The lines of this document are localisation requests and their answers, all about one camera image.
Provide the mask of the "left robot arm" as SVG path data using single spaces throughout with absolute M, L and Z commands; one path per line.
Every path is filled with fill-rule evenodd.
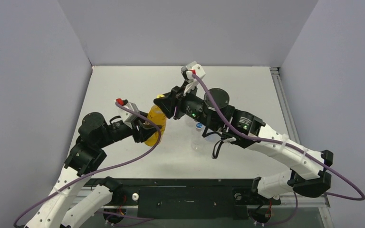
M 160 142 L 162 126 L 141 112 L 125 112 L 121 121 L 108 124 L 101 113 L 87 114 L 78 130 L 79 137 L 70 149 L 60 176 L 49 196 L 37 203 L 40 207 L 25 227 L 27 228 L 78 228 L 107 203 L 122 200 L 122 184 L 111 177 L 102 180 L 87 197 L 72 206 L 82 187 L 99 172 L 106 158 L 103 148 L 132 136 L 143 143 L 151 136 Z

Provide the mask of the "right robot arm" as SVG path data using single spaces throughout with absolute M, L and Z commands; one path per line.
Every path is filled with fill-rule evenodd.
M 196 92 L 194 89 L 184 95 L 183 88 L 176 86 L 154 99 L 154 104 L 168 119 L 192 118 L 203 124 L 206 131 L 220 136 L 223 143 L 260 152 L 289 168 L 272 176 L 256 178 L 249 190 L 253 202 L 261 203 L 289 192 L 317 198 L 330 189 L 332 176 L 327 173 L 327 167 L 333 163 L 331 151 L 297 151 L 301 146 L 286 134 L 279 134 L 262 119 L 230 105 L 230 97 L 223 89 L 212 88 L 204 98 L 197 97 Z

